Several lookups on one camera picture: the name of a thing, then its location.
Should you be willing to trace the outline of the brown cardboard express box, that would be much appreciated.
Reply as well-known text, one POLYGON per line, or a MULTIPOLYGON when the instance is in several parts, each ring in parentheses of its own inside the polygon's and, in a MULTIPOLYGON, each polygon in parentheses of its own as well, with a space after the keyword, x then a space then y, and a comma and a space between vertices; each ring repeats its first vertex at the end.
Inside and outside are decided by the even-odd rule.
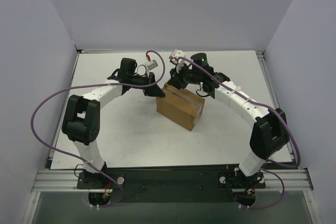
POLYGON ((203 113, 205 99, 187 89, 179 90, 167 83, 162 90, 165 97, 156 99, 156 111, 191 131, 203 113))

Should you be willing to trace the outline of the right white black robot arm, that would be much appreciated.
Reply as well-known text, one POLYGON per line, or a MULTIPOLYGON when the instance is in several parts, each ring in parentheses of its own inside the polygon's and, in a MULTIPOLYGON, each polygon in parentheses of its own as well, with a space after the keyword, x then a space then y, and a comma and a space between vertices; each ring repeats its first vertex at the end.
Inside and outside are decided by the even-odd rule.
POLYGON ((231 79, 214 71, 203 52, 186 59, 184 52, 175 50, 169 56, 174 68, 170 70, 168 84, 185 89, 189 84, 198 85, 197 94, 204 93, 220 101, 236 112, 252 128, 249 141, 250 152, 238 165, 244 176, 259 172, 264 163, 288 142, 289 135, 284 127, 285 114, 266 104, 259 104, 241 91, 231 79))

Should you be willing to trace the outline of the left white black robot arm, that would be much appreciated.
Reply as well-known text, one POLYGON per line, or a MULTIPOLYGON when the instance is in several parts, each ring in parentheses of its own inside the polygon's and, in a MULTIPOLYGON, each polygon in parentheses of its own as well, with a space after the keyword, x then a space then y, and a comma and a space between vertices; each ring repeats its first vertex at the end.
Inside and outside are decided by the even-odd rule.
POLYGON ((165 93, 155 83, 152 72, 158 66, 147 57, 145 73, 138 73, 138 64, 131 58, 122 58, 120 67, 107 77, 106 86, 79 96, 71 95, 66 106, 61 130, 73 142, 83 161, 83 174, 96 188, 106 185, 108 175, 106 163, 102 159, 97 137, 100 131, 100 110, 113 99, 124 95, 129 89, 141 86, 146 97, 165 97, 165 93))

